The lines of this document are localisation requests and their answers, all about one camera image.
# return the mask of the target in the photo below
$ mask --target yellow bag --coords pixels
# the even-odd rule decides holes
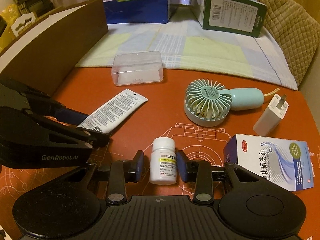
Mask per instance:
[[[15,20],[20,17],[20,12],[16,4],[9,5],[5,10],[0,13],[1,17],[7,22],[7,27],[0,37],[0,52],[15,39],[11,30],[11,25]]]

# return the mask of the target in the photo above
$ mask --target pill bottle label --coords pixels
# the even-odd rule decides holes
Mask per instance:
[[[174,155],[161,155],[159,161],[161,176],[175,177],[177,175],[177,161]]]

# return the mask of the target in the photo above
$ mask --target beige quilted fabric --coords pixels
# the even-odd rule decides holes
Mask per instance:
[[[299,85],[319,44],[320,24],[293,0],[260,2],[267,6],[264,26],[282,49]]]

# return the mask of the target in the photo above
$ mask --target metal screw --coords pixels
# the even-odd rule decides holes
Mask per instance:
[[[33,112],[32,112],[30,109],[26,109],[25,112],[26,112],[27,114],[33,114]]]
[[[85,143],[85,145],[88,147],[88,148],[92,148],[92,145],[90,143]]]
[[[96,164],[96,162],[95,162],[94,160],[90,159],[90,158],[87,160],[87,163],[88,163],[88,164],[91,164],[91,165],[92,165],[92,164]]]
[[[124,199],[124,196],[119,193],[113,193],[108,196],[108,199],[114,202],[118,202]]]
[[[209,201],[212,197],[207,193],[201,193],[196,196],[199,201]]]

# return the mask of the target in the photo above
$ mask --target clear plastic box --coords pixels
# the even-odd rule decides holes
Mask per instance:
[[[160,82],[163,80],[161,53],[118,55],[113,61],[111,76],[116,86]]]

